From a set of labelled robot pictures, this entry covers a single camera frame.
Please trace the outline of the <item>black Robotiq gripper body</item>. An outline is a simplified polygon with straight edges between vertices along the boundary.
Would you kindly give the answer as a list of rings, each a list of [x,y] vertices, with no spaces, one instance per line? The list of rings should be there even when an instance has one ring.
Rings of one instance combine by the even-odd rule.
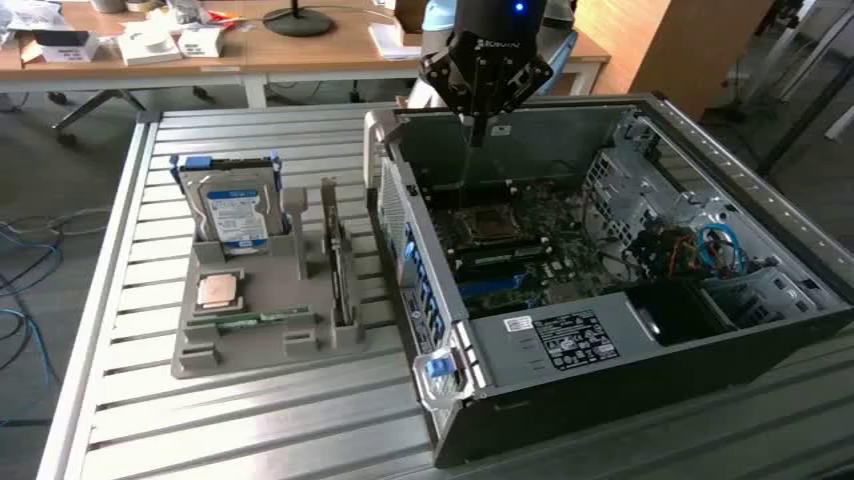
[[[545,10],[544,1],[459,1],[447,48],[478,57],[500,51],[525,58],[540,54],[537,39]]]

